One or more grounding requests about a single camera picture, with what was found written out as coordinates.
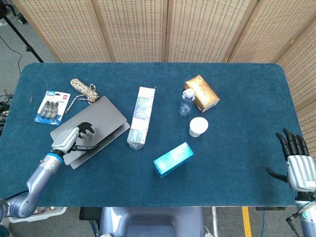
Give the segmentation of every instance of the woven screen panel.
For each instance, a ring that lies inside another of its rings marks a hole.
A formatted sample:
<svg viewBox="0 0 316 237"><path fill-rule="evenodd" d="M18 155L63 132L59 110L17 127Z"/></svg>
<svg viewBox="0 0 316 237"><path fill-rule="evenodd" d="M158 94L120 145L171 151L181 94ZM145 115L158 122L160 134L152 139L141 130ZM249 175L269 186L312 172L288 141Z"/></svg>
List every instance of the woven screen panel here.
<svg viewBox="0 0 316 237"><path fill-rule="evenodd" d="M277 63L284 69L295 107L316 96L316 22Z"/></svg>
<svg viewBox="0 0 316 237"><path fill-rule="evenodd" d="M249 3L250 0L173 0L168 16L171 27L167 32L167 61L223 62Z"/></svg>
<svg viewBox="0 0 316 237"><path fill-rule="evenodd" d="M111 62L91 0L15 0L61 62Z"/></svg>
<svg viewBox="0 0 316 237"><path fill-rule="evenodd" d="M93 0L115 62L160 62L166 0Z"/></svg>
<svg viewBox="0 0 316 237"><path fill-rule="evenodd" d="M310 155L316 158L316 106L297 117Z"/></svg>
<svg viewBox="0 0 316 237"><path fill-rule="evenodd" d="M230 62L272 62L316 10L316 0L261 0Z"/></svg>

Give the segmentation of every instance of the rope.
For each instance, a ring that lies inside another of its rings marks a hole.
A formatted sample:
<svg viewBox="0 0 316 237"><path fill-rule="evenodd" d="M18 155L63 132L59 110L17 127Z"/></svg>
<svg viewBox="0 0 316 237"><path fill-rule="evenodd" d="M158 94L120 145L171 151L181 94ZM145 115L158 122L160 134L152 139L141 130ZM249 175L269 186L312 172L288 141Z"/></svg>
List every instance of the rope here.
<svg viewBox="0 0 316 237"><path fill-rule="evenodd" d="M75 78L70 81L70 85L72 85L73 88L76 89L76 91L79 91L81 95L77 95L73 99L65 113L68 113L69 109L74 104L74 102L81 96L85 96L87 98L79 98L78 100L87 100L90 105L99 98L98 93L95 91L96 87L94 84L90 84L90 87L88 87L85 84L83 84L79 79Z"/></svg>

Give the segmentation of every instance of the robotic arm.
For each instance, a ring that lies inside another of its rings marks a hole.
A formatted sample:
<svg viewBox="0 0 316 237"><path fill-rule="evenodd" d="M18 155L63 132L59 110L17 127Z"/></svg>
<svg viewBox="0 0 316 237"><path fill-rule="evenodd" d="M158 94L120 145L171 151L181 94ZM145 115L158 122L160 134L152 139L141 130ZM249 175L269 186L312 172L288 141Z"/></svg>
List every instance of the robotic arm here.
<svg viewBox="0 0 316 237"><path fill-rule="evenodd" d="M286 219L296 236L292 220L299 217L304 237L316 236L316 166L314 159L309 156L304 139L286 129L283 129L286 139L276 133L281 142L284 158L287 165L287 175L275 173L270 167L266 171L274 178L290 184L290 187L298 192L295 203L298 211Z"/></svg>
<svg viewBox="0 0 316 237"><path fill-rule="evenodd" d="M83 122L77 127L67 129L59 134L56 141L51 145L52 152L49 152L44 159L39 161L39 166L26 182L28 194L24 192L15 194L5 199L0 199L0 222L3 217L27 218L31 216L38 206L40 196L51 178L64 162L63 156L71 151L92 151L98 145L84 147L76 145L80 133L86 134L86 130L94 133L88 122Z"/></svg>

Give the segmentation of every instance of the gray floor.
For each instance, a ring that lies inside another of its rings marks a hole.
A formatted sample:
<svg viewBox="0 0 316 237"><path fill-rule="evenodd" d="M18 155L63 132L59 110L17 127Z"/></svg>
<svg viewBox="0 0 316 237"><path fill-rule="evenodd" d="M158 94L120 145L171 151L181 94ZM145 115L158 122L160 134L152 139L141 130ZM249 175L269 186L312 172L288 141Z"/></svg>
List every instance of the gray floor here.
<svg viewBox="0 0 316 237"><path fill-rule="evenodd" d="M35 51L44 62L55 62L56 60L45 47L42 40L36 35L29 24L21 25L16 18L10 17L13 24L20 30L21 34L29 41ZM9 46L20 52L23 57L20 65L21 69L27 64L37 62L36 58L29 52L25 52L25 46L16 34L7 26L0 26L0 36ZM0 94L7 89L13 93L18 79L19 71L17 61L19 55L10 51L0 40ZM212 229L211 210L205 208L205 221L207 227ZM285 218L295 212L294 207L289 207L285 211L266 212L266 237L294 237L294 233L285 222ZM260 237L262 231L263 212L256 211L254 207L249 209L250 223L253 237ZM220 237L242 237L244 235L242 211L240 207L219 207L217 208L218 231ZM300 223L294 222L297 230L301 233ZM22 222L10 224L10 229L15 237L92 237L93 233L87 221L79 220L79 208L68 208L62 216L51 217L47 220L37 222Z"/></svg>

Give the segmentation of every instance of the bottle cap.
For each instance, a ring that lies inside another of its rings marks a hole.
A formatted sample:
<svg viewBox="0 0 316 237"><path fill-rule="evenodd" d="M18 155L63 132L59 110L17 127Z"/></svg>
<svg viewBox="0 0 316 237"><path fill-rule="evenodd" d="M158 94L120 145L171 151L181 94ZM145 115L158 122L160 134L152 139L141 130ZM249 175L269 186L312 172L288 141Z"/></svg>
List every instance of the bottle cap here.
<svg viewBox="0 0 316 237"><path fill-rule="evenodd" d="M185 91L183 91L182 93L182 98L186 99L186 98L190 98L192 99L192 101L196 98L196 95L194 93L193 89L186 89Z"/></svg>
<svg viewBox="0 0 316 237"><path fill-rule="evenodd" d="M208 128L208 121L202 117L196 117L190 122L190 135L193 137L199 137Z"/></svg>

